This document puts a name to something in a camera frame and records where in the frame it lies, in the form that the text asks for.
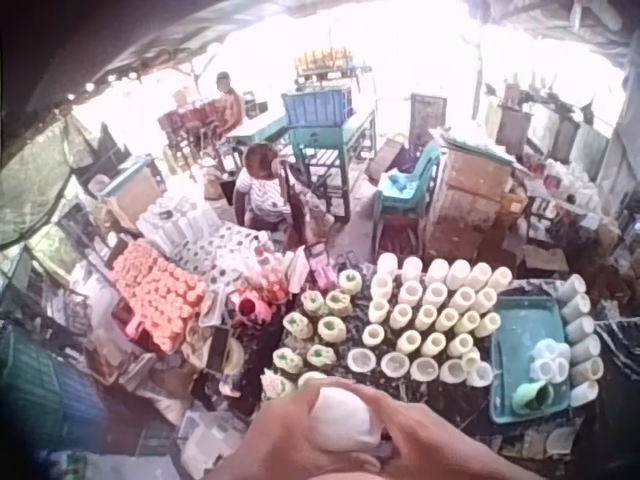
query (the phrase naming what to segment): blue plastic crate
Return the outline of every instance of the blue plastic crate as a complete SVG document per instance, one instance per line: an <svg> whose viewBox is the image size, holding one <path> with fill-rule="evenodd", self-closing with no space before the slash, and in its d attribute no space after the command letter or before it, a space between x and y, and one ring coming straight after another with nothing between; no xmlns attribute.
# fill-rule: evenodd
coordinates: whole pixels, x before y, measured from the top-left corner
<svg viewBox="0 0 640 480"><path fill-rule="evenodd" d="M341 127L353 115L351 87L285 93L287 126Z"/></svg>

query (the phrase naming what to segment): dirt floor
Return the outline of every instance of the dirt floor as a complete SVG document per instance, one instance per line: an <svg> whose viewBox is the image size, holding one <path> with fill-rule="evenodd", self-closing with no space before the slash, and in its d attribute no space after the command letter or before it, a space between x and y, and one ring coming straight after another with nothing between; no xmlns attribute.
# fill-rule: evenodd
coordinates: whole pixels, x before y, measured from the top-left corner
<svg viewBox="0 0 640 480"><path fill-rule="evenodd" d="M356 179L351 188L351 221L346 225L336 225L335 235L329 241L331 256L353 250L360 261L370 260L371 232L373 228L373 186L363 173L367 162L349 166L349 178ZM233 207L225 200L211 202L222 220L236 222Z"/></svg>

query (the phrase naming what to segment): metal rack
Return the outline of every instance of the metal rack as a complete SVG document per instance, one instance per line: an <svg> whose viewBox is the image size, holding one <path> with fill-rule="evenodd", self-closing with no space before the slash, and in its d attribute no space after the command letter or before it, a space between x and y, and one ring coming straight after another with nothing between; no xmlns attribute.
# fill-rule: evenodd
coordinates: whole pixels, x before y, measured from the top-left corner
<svg viewBox="0 0 640 480"><path fill-rule="evenodd" d="M349 164L364 150L376 152L375 110L363 110L342 127L304 127L289 130L298 168L311 191L326 201L327 211L344 223L351 219Z"/></svg>

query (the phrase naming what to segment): teal plastic chair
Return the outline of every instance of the teal plastic chair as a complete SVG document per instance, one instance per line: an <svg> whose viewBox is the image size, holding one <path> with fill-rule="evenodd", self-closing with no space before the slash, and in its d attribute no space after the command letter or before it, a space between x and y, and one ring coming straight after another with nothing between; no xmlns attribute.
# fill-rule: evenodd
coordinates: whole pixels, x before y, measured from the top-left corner
<svg viewBox="0 0 640 480"><path fill-rule="evenodd" d="M400 173L394 168L381 175L373 207L373 245L377 242L378 228L385 210L401 214L415 213L418 219L424 218L427 196L435 184L440 157L440 146L432 140L424 148L413 172Z"/></svg>

